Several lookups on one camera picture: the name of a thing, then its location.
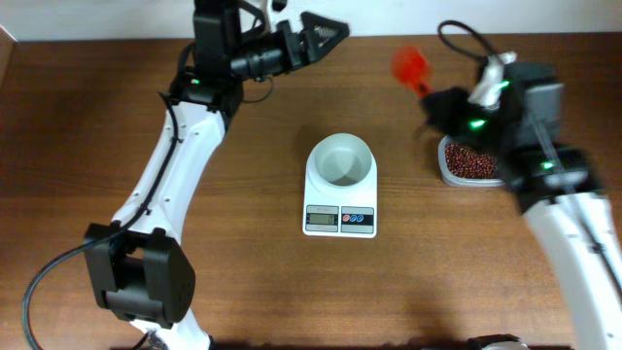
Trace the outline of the red measuring scoop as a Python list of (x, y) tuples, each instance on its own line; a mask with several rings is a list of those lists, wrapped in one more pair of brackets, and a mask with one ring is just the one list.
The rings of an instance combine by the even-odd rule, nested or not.
[(412, 46), (400, 48), (392, 61), (392, 74), (396, 80), (423, 99), (432, 93), (432, 70), (421, 52)]

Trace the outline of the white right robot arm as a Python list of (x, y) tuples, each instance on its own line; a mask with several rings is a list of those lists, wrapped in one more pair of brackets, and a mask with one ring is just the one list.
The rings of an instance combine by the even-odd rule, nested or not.
[(496, 158), (556, 275), (577, 348), (620, 348), (620, 243), (591, 161), (557, 140), (562, 84), (547, 65), (510, 63), (483, 89), (495, 99), (490, 107), (460, 87), (426, 94), (429, 125)]

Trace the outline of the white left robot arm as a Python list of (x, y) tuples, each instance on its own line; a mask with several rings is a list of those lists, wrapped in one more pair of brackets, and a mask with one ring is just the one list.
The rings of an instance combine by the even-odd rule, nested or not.
[(185, 218), (202, 173), (244, 100), (248, 80), (288, 74), (324, 58), (349, 26), (309, 12), (293, 31), (267, 25), (245, 1), (198, 1), (194, 39), (161, 98), (163, 129), (138, 184), (108, 225), (85, 235), (96, 303), (163, 349), (208, 349), (190, 309), (194, 270), (182, 249)]

